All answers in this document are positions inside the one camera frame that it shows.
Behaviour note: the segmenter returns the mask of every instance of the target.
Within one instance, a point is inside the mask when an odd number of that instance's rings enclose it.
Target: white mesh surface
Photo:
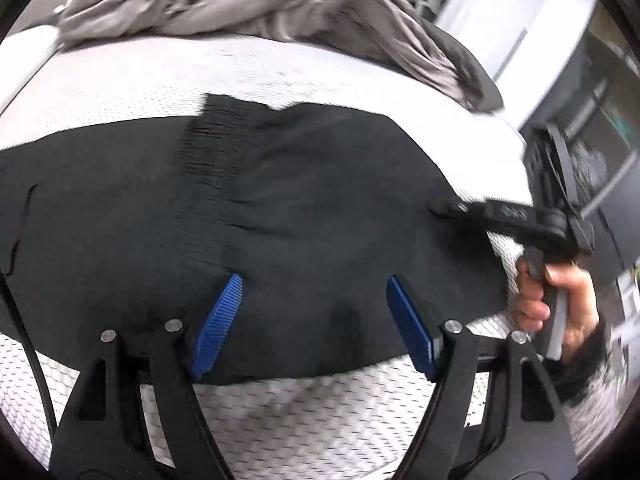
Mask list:
[[[530,203],[524,143],[500,119],[473,115],[407,76],[337,52],[237,36],[137,38],[57,54],[0,116],[0,149],[90,124],[198,114],[206,92],[276,108],[315,102],[385,114],[463,198]],[[508,238],[491,238],[513,297],[521,249]],[[513,327],[508,315],[471,325],[501,337]],[[40,361],[60,417],[78,372],[44,356]],[[0,408],[47,465],[50,442],[33,374],[21,346],[2,335],[0,376]],[[407,356],[328,378],[195,387],[236,478],[340,480],[392,471],[432,388]],[[469,424],[480,422],[485,392],[486,375],[479,374]],[[142,395],[156,458],[172,464],[152,388],[142,386]]]

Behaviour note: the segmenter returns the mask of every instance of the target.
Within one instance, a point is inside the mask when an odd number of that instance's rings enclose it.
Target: finger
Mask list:
[[[516,323],[523,330],[528,330],[529,332],[537,332],[538,330],[542,330],[542,321],[539,319],[531,319],[527,317],[526,314],[521,312],[515,312],[513,314],[513,318]]]
[[[529,264],[527,263],[527,259],[524,256],[518,258],[518,261],[516,262],[516,270],[520,274],[529,273]]]
[[[516,278],[516,284],[520,295],[528,300],[541,301],[545,297],[545,289],[542,283],[537,282],[528,274],[521,274]]]
[[[551,285],[569,290],[572,305],[595,308],[593,282],[586,270],[572,265],[548,265],[545,267],[545,275]]]
[[[518,312],[535,320],[546,321],[551,315],[551,311],[545,303],[542,303],[542,301],[529,300],[523,296],[516,298],[514,306]]]

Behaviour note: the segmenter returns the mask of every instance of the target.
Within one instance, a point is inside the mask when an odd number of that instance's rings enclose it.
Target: silver bolt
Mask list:
[[[111,341],[116,339],[116,336],[116,331],[110,328],[100,334],[100,341],[102,341],[103,343],[110,343]]]
[[[179,319],[170,319],[164,324],[167,332],[178,332],[182,328],[182,322]]]
[[[520,332],[516,330],[515,332],[511,332],[511,339],[513,339],[519,345],[527,342],[527,334],[524,332]]]
[[[444,330],[451,332],[452,334],[459,334],[462,332],[462,323],[455,319],[449,319],[444,323]]]

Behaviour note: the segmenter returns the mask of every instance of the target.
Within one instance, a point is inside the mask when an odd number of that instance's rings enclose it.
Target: fabric fold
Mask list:
[[[407,0],[72,0],[58,26],[66,46],[142,31],[318,41],[392,63],[464,107],[486,111],[474,91],[480,86],[477,75],[457,69]]]

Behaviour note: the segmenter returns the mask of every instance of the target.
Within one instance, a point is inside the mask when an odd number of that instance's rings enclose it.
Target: black sleeve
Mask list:
[[[560,402],[577,404],[587,395],[587,386],[607,359],[606,322],[600,323],[569,364],[545,360],[543,365],[551,377]]]

